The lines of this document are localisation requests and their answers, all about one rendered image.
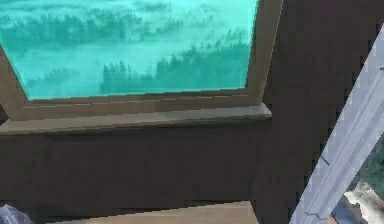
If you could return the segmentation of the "brown framed window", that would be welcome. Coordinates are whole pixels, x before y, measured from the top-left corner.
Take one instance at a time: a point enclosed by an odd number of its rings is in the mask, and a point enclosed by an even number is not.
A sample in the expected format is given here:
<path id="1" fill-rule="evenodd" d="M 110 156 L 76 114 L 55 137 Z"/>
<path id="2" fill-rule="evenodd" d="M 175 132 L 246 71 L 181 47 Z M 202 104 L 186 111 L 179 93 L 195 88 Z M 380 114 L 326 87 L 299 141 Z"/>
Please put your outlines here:
<path id="1" fill-rule="evenodd" d="M 262 119 L 284 0 L 0 0 L 0 135 Z"/>

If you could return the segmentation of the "grey crumpled cloth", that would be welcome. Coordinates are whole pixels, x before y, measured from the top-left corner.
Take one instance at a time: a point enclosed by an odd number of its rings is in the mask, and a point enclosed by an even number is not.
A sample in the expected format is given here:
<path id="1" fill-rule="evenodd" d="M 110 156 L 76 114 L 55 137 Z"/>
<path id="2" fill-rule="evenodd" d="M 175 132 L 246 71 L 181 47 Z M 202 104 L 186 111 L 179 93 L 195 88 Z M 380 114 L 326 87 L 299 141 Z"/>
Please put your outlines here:
<path id="1" fill-rule="evenodd" d="M 5 204 L 0 207 L 0 224 L 34 224 L 25 213 Z"/>

